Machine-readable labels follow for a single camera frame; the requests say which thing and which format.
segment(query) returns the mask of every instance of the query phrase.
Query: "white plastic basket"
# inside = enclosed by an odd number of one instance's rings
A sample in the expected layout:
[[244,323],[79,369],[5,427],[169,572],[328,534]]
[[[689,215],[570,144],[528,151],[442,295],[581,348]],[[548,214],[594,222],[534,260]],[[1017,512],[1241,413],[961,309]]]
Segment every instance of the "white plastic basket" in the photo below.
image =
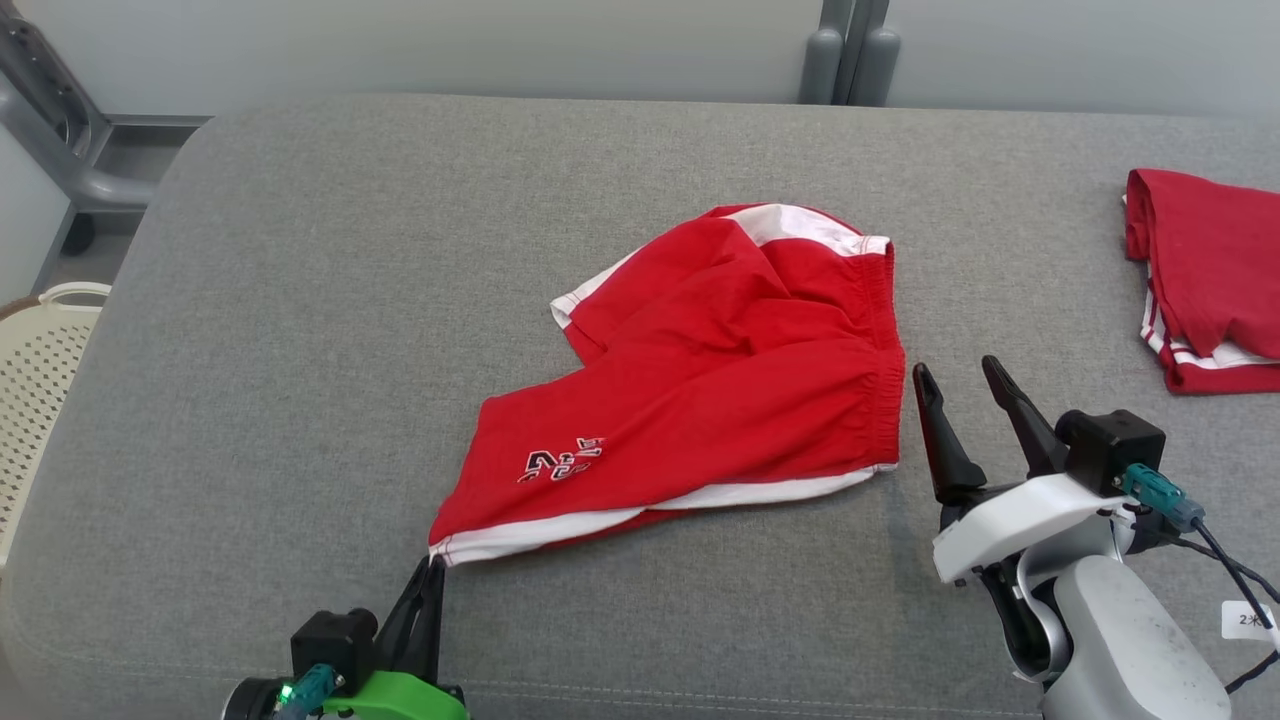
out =
[[64,283],[0,307],[0,577],[49,432],[101,307],[63,302],[110,286]]

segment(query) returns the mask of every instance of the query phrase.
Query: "gray table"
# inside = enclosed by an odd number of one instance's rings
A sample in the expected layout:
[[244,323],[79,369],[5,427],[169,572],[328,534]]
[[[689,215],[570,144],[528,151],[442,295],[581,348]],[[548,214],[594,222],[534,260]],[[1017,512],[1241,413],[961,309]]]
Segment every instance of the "gray table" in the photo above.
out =
[[[1170,396],[1138,338],[1125,173],[1280,188],[1280,127],[847,108],[346,96],[219,118],[148,210],[49,445],[3,593],[64,717],[214,717],[314,610],[385,614],[486,396],[577,363],[547,301],[730,202],[897,249],[927,360],[993,479],[1024,471],[984,352],[1056,416],[1128,407],[1245,561],[1280,578],[1280,397]],[[465,566],[442,679],[477,717],[1034,717],[980,591],[942,585],[914,402],[896,474]],[[1134,565],[1222,678],[1236,593]],[[1280,674],[1238,716],[1271,717]]]

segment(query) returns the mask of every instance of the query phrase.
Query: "embroidered logo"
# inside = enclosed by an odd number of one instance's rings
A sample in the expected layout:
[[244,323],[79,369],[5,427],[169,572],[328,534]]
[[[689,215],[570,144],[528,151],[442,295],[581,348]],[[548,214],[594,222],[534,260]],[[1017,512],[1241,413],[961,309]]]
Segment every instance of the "embroidered logo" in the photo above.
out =
[[525,462],[525,474],[520,477],[517,483],[527,483],[530,480],[538,479],[543,474],[543,470],[550,470],[550,477],[553,482],[563,480],[570,475],[576,475],[582,470],[591,466],[590,462],[580,462],[582,457],[599,457],[603,452],[604,438],[577,438],[577,451],[576,452],[561,452],[559,455],[553,455],[545,450],[539,450],[529,454],[529,461]]

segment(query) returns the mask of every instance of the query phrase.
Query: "white partition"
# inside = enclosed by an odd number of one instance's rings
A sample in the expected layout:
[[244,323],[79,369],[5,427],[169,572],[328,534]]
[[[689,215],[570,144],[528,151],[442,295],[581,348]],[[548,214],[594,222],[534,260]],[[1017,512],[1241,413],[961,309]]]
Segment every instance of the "white partition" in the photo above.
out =
[[416,90],[792,102],[822,0],[17,0],[108,115]]
[[1275,0],[891,0],[888,105],[1280,113]]
[[31,295],[69,205],[0,126],[0,305]]

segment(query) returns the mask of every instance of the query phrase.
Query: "basket handle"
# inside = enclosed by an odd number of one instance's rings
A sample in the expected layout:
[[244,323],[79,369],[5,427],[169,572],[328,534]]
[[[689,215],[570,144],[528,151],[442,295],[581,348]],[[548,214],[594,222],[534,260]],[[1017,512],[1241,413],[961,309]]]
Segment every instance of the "basket handle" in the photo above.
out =
[[[100,295],[106,297],[111,292],[111,286],[102,283],[91,282],[73,282],[56,284],[45,292],[40,293],[40,304],[50,305],[60,297],[67,297],[68,295]],[[65,302],[58,302],[64,310],[83,310],[90,313],[96,313],[99,307],[92,305],[68,305]]]

